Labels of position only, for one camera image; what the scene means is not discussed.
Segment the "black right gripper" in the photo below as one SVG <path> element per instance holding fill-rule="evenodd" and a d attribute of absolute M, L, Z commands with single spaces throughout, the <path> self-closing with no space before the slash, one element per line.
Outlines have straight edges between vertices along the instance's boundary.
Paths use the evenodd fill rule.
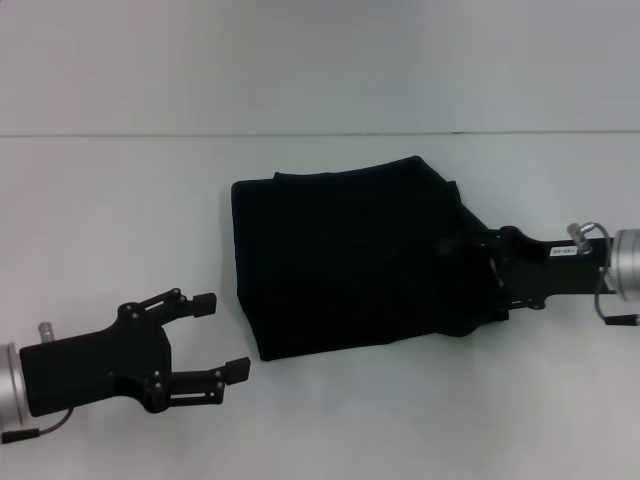
<path fill-rule="evenodd" d="M 498 232 L 441 236 L 434 257 L 481 258 L 482 321 L 503 322 L 509 319 L 509 310 L 544 309 L 551 296 L 594 294 L 608 242 L 596 238 L 590 245 L 589 253 L 579 254 L 571 240 L 534 240 L 507 226 Z"/>

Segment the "black shirt with FREE print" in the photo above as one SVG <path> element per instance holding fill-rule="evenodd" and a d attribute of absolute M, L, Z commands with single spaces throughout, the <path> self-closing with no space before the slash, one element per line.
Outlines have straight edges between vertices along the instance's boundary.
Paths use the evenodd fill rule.
<path fill-rule="evenodd" d="M 239 181 L 231 209 L 237 296 L 264 361 L 493 323 L 472 259 L 434 257 L 441 236 L 483 224 L 420 157 Z"/>

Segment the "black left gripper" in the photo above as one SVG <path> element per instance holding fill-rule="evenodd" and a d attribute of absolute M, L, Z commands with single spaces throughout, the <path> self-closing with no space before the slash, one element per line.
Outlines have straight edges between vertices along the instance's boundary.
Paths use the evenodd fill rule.
<path fill-rule="evenodd" d="M 169 406 L 220 405 L 228 386 L 248 380 L 249 357 L 210 370 L 171 374 L 163 325 L 216 313 L 214 293 L 188 298 L 179 288 L 118 309 L 108 328 L 20 350 L 32 416 L 113 397 L 132 398 L 149 413 Z"/>

